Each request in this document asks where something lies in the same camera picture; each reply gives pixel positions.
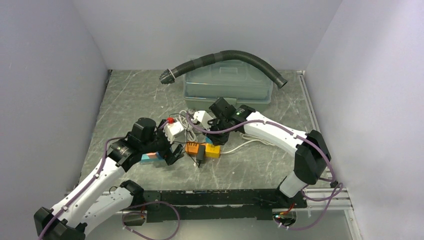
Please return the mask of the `blue cube socket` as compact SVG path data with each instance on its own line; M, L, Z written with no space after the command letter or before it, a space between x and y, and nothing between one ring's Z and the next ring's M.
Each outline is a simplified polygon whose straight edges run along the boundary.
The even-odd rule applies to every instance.
M165 156L163 154L161 154L160 152L156 152L156 158L158 160L165 160Z

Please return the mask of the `pink small block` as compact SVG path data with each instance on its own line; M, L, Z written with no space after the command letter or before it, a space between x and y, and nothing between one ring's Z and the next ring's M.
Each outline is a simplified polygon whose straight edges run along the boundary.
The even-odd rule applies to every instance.
M156 153L156 152L146 153L145 155L146 155L149 159L157 158L157 153Z

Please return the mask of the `teal power strip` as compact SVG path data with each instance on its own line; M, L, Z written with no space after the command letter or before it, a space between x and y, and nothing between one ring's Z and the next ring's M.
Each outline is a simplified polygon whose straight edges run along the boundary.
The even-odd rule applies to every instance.
M158 160L157 158L148 158L146 154L141 156L139 161L142 165L166 165L165 160Z

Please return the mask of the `black power adapter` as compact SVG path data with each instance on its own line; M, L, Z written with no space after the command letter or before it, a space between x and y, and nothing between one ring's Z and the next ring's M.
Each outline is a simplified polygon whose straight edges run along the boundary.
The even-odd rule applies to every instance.
M195 156L196 165L198 168L201 166L202 162L204 161L205 156L206 156L206 146L203 144L200 144L198 146L197 154Z

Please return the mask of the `yellow cube socket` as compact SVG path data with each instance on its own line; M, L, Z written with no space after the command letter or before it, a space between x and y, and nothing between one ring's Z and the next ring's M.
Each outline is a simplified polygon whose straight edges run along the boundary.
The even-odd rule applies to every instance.
M214 158L217 159L221 155L221 146L220 145L213 145L211 143L205 144L205 156L207 158Z

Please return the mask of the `orange power strip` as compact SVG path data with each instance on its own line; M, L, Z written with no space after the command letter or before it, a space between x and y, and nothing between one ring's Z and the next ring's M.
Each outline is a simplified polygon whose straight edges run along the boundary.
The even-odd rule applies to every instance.
M185 145L185 152L191 157L195 157L199 152L200 143L198 142L187 142Z

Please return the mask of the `light blue adapter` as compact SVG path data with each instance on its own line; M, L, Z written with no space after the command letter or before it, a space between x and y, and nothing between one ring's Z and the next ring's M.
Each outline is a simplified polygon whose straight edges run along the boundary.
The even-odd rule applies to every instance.
M208 138L208 137L206 137L205 138L205 142L207 143L207 144L212 144L213 142Z

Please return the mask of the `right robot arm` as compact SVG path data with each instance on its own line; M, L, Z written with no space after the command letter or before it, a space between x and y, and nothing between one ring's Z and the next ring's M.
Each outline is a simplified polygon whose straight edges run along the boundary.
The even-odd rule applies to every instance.
M264 116L254 108L235 108L224 98L210 107L212 114L197 115L195 119L205 129L205 135L215 145L225 145L231 132L240 132L265 140L294 157L293 171L278 185L276 203L287 208L295 195L307 185L315 185L331 161L322 134L295 130Z

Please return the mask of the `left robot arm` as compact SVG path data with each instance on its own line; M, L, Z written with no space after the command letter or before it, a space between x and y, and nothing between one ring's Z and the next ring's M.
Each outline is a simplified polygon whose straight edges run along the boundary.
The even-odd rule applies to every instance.
M181 144L172 151L173 142L165 130L171 123L173 120L168 118L157 126L154 120L142 117L126 136L108 139L92 172L61 201L50 208L41 207L34 214L38 239L84 240L116 212L148 206L150 197L132 180L122 182L110 195L103 192L145 154L159 153L167 165L183 156Z

